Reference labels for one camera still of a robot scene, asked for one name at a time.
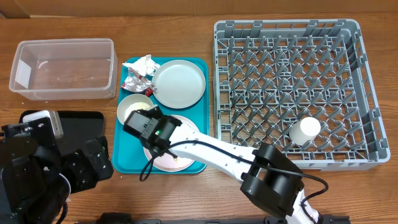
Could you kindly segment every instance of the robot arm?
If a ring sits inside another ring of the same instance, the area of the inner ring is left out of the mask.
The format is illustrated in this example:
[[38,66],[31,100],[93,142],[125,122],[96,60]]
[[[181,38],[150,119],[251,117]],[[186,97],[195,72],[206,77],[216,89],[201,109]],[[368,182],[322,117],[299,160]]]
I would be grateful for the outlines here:
[[271,145],[263,143],[255,149],[220,141],[163,115],[159,107],[133,111],[123,130],[139,138],[156,156],[169,153],[193,159],[230,175],[242,183],[241,191],[254,205],[271,215],[286,218],[288,223],[311,224],[312,220],[318,222],[320,219],[320,214],[308,202],[306,211],[311,218],[300,205],[304,198],[301,177],[269,170],[262,180],[258,178],[259,166],[302,173]]

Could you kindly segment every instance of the wooden table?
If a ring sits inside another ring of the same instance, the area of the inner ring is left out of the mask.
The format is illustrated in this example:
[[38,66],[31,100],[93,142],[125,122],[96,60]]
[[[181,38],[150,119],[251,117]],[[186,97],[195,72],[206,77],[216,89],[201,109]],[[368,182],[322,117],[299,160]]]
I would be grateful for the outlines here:
[[[121,63],[128,58],[200,57],[212,71],[213,25],[224,19],[352,18],[361,25],[381,113],[389,137],[389,162],[364,172],[306,171],[325,179],[330,190],[311,200],[321,213],[349,215],[353,223],[397,223],[398,187],[398,13],[264,14],[253,16],[96,17],[69,19],[13,19],[0,21],[0,124],[18,121],[25,110],[93,110],[106,118],[106,137],[112,152],[118,96],[110,100],[30,101],[9,91],[12,60],[19,42],[37,39],[107,37],[114,41]],[[210,124],[213,104],[210,100]],[[321,185],[304,180],[307,194]],[[232,178],[212,168],[198,175],[152,175],[141,183],[138,175],[114,173],[95,189],[71,196],[65,223],[94,220],[103,212],[131,213],[134,219],[165,220],[259,218],[255,207]]]

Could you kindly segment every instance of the wire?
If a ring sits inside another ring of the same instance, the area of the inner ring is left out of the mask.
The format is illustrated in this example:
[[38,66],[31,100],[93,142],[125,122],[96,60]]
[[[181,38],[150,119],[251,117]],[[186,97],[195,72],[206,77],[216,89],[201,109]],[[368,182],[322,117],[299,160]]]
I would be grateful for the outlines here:
[[[152,158],[147,162],[147,164],[146,164],[146,165],[144,166],[144,168],[142,169],[142,171],[141,171],[141,173],[140,173],[140,175],[139,175],[139,180],[140,180],[141,182],[143,182],[143,181],[145,181],[145,180],[149,177],[150,173],[152,172],[152,168],[153,168],[153,166],[154,166],[154,161],[155,161],[155,159],[156,159],[157,157],[163,155],[163,154],[164,154],[165,152],[167,152],[169,149],[171,149],[171,148],[173,148],[173,147],[175,147],[175,146],[182,145],[182,144],[200,144],[200,145],[203,145],[203,146],[210,147],[210,148],[212,148],[212,149],[214,149],[214,150],[216,150],[216,151],[222,152],[223,154],[226,154],[227,156],[230,156],[230,157],[232,157],[233,159],[236,159],[236,160],[241,161],[241,162],[245,162],[245,163],[250,164],[250,165],[254,165],[254,166],[256,166],[256,167],[260,167],[260,168],[263,168],[263,169],[266,169],[266,170],[269,170],[269,171],[273,171],[273,172],[278,172],[278,173],[281,173],[281,174],[295,175],[295,176],[298,176],[298,177],[304,177],[304,178],[308,178],[308,179],[312,179],[312,180],[315,180],[315,181],[317,181],[317,182],[320,182],[320,183],[323,184],[325,187],[324,187],[322,190],[319,190],[319,191],[317,191],[317,192],[314,192],[314,193],[310,194],[309,196],[305,197],[305,198],[301,201],[301,203],[300,203],[300,206],[301,206],[301,208],[303,209],[305,215],[306,215],[312,222],[314,222],[314,224],[317,224],[317,222],[314,220],[314,218],[312,218],[312,217],[308,214],[307,210],[305,209],[305,206],[306,206],[306,205],[305,205],[305,202],[306,202],[307,200],[310,200],[311,198],[317,196],[317,195],[321,195],[321,194],[325,193],[325,192],[329,189],[329,185],[328,185],[328,183],[327,183],[325,180],[323,180],[323,179],[321,179],[321,178],[319,178],[319,177],[315,177],[314,175],[310,175],[310,174],[303,174],[303,173],[299,173],[299,172],[292,172],[292,171],[288,171],[288,170],[282,170],[282,169],[277,169],[277,168],[270,167],[270,166],[264,166],[264,165],[261,165],[261,164],[257,164],[257,163],[255,163],[255,162],[253,162],[253,161],[249,161],[249,160],[247,160],[247,159],[243,159],[242,157],[235,156],[234,154],[232,154],[232,153],[230,153],[230,152],[227,152],[227,151],[225,151],[224,149],[220,149],[220,148],[218,148],[218,147],[216,147],[216,146],[214,146],[214,145],[212,145],[212,144],[209,144],[209,143],[207,143],[207,142],[202,142],[202,141],[197,141],[197,140],[187,140],[187,141],[181,141],[181,142],[177,142],[177,143],[171,144],[169,147],[167,147],[167,148],[161,150],[159,153],[157,153],[157,154],[155,154],[155,155],[152,156]],[[145,177],[142,178],[142,176],[144,175],[144,173],[145,173],[145,171],[147,170],[148,167],[149,167],[148,173],[146,173]]]
[[63,207],[62,207],[62,214],[61,214],[60,218],[58,219],[57,224],[61,224],[61,222],[62,222],[62,221],[65,219],[65,217],[67,216],[67,213],[68,213],[68,204],[65,202],[65,203],[63,204]]

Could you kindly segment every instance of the crumpled foil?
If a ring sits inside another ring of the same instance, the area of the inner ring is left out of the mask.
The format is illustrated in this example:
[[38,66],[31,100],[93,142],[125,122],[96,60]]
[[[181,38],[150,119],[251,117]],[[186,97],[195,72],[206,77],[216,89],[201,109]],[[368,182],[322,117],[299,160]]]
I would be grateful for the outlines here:
[[145,78],[146,75],[153,76],[160,67],[159,64],[151,59],[151,55],[146,55],[134,63],[123,63],[122,65],[129,69],[129,74],[122,83],[121,88],[133,93],[139,93],[148,88],[153,91],[157,90],[155,85]]

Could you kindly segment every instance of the clear plastic bin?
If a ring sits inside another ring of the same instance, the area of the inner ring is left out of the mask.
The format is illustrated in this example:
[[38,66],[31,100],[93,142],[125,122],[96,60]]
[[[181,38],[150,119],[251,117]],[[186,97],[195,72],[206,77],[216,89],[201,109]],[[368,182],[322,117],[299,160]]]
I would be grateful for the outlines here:
[[30,100],[113,98],[117,74],[111,39],[29,40],[18,45],[9,88]]

